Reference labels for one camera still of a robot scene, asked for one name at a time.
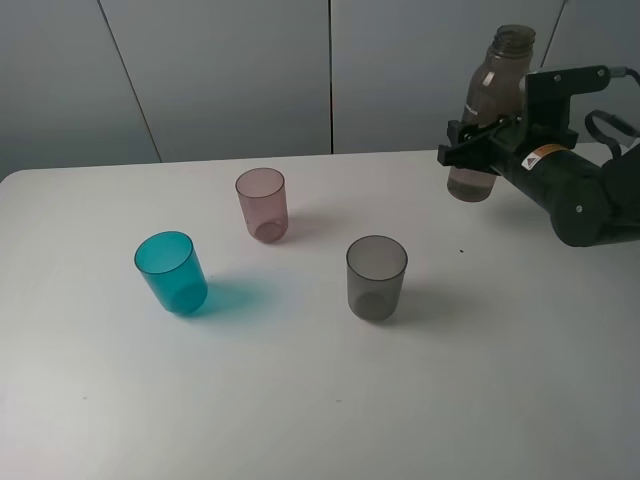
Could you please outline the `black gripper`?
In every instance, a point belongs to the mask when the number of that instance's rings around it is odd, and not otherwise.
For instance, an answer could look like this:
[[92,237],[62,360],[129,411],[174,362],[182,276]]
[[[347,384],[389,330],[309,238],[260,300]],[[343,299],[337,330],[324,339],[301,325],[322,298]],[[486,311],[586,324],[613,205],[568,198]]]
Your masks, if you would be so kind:
[[613,242],[613,201],[602,167],[573,151],[578,134],[568,123],[528,125],[523,118],[509,117],[486,125],[450,120],[447,137],[450,145],[440,145],[437,152],[442,166],[492,166],[548,213],[564,244]]

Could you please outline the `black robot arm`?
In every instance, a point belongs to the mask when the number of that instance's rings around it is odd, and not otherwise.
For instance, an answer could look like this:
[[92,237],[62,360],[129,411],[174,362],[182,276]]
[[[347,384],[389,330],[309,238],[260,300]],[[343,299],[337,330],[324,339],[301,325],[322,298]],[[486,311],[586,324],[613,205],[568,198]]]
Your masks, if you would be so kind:
[[599,166],[573,151],[569,129],[501,119],[480,128],[451,121],[451,144],[438,147],[443,166],[503,177],[549,215],[571,247],[639,239],[639,148]]

